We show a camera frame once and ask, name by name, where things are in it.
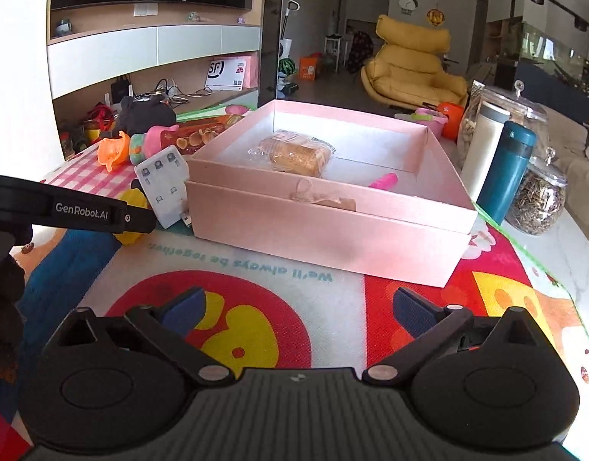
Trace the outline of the orange pumpkin toy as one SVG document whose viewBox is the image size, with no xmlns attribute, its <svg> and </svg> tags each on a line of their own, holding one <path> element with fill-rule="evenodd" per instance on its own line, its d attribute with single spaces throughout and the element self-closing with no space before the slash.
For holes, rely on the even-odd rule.
<svg viewBox="0 0 589 461">
<path fill-rule="evenodd" d="M 97 148 L 97 163 L 112 172 L 129 160 L 130 136 L 119 131 L 115 138 L 102 138 Z"/>
</svg>

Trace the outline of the yellow corn toy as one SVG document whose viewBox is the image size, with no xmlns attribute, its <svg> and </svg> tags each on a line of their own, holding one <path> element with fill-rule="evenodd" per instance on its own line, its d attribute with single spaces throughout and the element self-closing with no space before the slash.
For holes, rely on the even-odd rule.
<svg viewBox="0 0 589 461">
<path fill-rule="evenodd" d="M 114 237 L 124 246 L 134 245 L 143 234 L 155 229 L 155 220 L 148 218 L 150 204 L 139 188 L 129 188 L 121 192 L 117 198 L 126 203 L 125 231 L 115 233 Z"/>
</svg>

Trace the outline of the black plush toy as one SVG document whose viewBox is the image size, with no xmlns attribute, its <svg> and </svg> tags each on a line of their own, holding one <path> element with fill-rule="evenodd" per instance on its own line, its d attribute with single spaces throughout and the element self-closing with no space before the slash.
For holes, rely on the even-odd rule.
<svg viewBox="0 0 589 461">
<path fill-rule="evenodd" d="M 121 111 L 113 128 L 115 134 L 123 131 L 132 136 L 137 133 L 147 133 L 148 129 L 154 126 L 170 127 L 177 124 L 176 113 L 160 95 L 141 101 L 126 96 L 121 100 L 120 107 Z"/>
</svg>

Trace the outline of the red snack bag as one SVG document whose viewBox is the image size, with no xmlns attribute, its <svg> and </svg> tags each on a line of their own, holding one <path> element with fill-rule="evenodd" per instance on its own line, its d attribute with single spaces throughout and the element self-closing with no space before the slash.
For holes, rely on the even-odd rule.
<svg viewBox="0 0 589 461">
<path fill-rule="evenodd" d="M 242 119 L 241 114 L 223 114 L 219 117 L 186 122 L 175 131 L 161 133 L 161 148 L 174 146 L 182 155 L 195 154 Z"/>
</svg>

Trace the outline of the packaged waffle biscuit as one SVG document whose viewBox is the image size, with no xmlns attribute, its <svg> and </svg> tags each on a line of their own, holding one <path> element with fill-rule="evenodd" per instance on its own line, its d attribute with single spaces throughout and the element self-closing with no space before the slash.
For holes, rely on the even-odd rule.
<svg viewBox="0 0 589 461">
<path fill-rule="evenodd" d="M 335 148 L 314 136 L 278 130 L 248 150 L 251 160 L 275 171 L 319 178 Z"/>
</svg>

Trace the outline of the pink and teal toy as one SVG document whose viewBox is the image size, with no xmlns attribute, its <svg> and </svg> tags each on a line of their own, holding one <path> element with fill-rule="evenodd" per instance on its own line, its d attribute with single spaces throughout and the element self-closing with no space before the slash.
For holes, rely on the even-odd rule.
<svg viewBox="0 0 589 461">
<path fill-rule="evenodd" d="M 136 133 L 130 136 L 129 159 L 133 166 L 138 166 L 144 160 L 154 156 L 162 150 L 161 136 L 164 132 L 175 132 L 179 125 L 161 126 L 155 125 L 145 133 Z"/>
</svg>

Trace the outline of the white battery charger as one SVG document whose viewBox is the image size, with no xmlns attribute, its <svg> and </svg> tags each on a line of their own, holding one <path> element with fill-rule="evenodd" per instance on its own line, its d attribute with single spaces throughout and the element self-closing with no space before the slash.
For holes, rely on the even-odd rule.
<svg viewBox="0 0 589 461">
<path fill-rule="evenodd" d="M 135 174 L 160 226 L 168 229 L 188 211 L 188 164 L 176 146 L 168 146 L 135 167 Z"/>
</svg>

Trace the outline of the black router box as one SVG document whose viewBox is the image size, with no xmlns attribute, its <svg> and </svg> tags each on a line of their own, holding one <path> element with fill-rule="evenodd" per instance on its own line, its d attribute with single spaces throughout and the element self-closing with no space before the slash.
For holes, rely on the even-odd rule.
<svg viewBox="0 0 589 461">
<path fill-rule="evenodd" d="M 128 75 L 118 76 L 111 83 L 111 100 L 113 104 L 118 104 L 123 98 L 129 95 L 129 88 L 131 86 Z"/>
</svg>

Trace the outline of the small glass seed jar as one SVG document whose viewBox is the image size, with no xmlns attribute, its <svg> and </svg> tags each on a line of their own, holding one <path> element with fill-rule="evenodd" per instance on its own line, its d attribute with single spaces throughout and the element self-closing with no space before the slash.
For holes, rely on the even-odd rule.
<svg viewBox="0 0 589 461">
<path fill-rule="evenodd" d="M 544 157 L 530 158 L 527 172 L 506 213 L 505 220 L 526 234 L 545 233 L 564 210 L 568 180 L 553 163 L 554 157 L 555 150 L 548 147 Z"/>
</svg>

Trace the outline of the pink toy bucket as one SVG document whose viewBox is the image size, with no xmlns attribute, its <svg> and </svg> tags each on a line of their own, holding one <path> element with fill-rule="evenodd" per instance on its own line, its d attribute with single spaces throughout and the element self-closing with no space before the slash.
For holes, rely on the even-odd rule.
<svg viewBox="0 0 589 461">
<path fill-rule="evenodd" d="M 401 121 L 424 125 L 431 130 L 436 138 L 441 138 L 448 117 L 430 108 L 419 107 L 413 113 L 396 113 L 394 117 Z"/>
</svg>

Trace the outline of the orange plastic container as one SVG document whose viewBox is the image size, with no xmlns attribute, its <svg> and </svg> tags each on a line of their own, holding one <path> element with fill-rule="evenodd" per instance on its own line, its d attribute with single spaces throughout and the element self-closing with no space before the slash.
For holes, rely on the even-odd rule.
<svg viewBox="0 0 589 461">
<path fill-rule="evenodd" d="M 455 142 L 457 139 L 460 122 L 463 118 L 464 108 L 461 105 L 455 103 L 441 102 L 438 104 L 438 108 L 436 110 L 447 118 L 447 122 L 444 125 L 443 131 L 441 131 L 441 136 L 443 138 L 451 139 L 451 141 Z"/>
</svg>

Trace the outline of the white thermos bottle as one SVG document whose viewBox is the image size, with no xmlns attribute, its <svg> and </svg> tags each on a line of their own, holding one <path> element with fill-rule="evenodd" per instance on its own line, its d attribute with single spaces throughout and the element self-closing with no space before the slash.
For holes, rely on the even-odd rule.
<svg viewBox="0 0 589 461">
<path fill-rule="evenodd" d="M 510 112 L 500 106 L 482 101 L 475 129 L 461 170 L 461 180 L 473 202 L 478 200 L 499 139 Z"/>
</svg>

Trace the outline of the glass fish tank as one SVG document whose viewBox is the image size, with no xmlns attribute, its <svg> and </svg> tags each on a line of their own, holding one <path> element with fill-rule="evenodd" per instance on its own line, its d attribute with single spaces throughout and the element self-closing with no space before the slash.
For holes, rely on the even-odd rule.
<svg viewBox="0 0 589 461">
<path fill-rule="evenodd" d="M 589 60 L 519 20 L 510 22 L 500 41 L 496 82 L 578 124 L 589 123 Z"/>
</svg>

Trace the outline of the wooden wall shelf unit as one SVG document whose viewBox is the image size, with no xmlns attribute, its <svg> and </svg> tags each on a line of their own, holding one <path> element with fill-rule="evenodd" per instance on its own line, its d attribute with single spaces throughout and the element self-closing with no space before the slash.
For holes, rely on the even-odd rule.
<svg viewBox="0 0 589 461">
<path fill-rule="evenodd" d="M 48 3 L 47 63 L 58 129 L 77 126 L 90 110 L 111 99 L 111 83 L 128 75 L 130 91 L 149 92 L 171 77 L 185 96 L 202 95 L 209 63 L 221 55 L 261 48 L 264 0 L 232 8 L 194 3 L 137 2 L 54 10 Z"/>
</svg>

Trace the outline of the panda wall clock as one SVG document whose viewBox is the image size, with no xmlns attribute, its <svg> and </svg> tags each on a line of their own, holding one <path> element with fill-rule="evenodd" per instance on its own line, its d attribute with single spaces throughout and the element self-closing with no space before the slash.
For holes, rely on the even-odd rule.
<svg viewBox="0 0 589 461">
<path fill-rule="evenodd" d="M 399 0 L 399 6 L 402 13 L 411 15 L 419 6 L 418 0 Z"/>
</svg>

